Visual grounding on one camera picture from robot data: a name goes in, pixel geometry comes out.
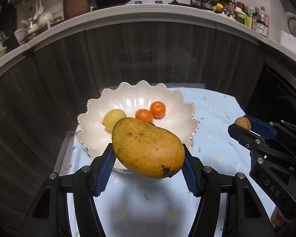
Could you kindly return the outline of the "person right hand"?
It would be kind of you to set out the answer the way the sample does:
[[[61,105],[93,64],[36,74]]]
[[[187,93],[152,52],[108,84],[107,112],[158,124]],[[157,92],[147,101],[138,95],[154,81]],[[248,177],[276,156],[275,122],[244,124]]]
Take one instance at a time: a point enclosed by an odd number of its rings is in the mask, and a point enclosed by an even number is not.
[[[290,225],[294,224],[294,220],[288,220],[278,207],[275,207],[271,215],[271,224],[274,228],[281,227],[283,224],[287,223]]]

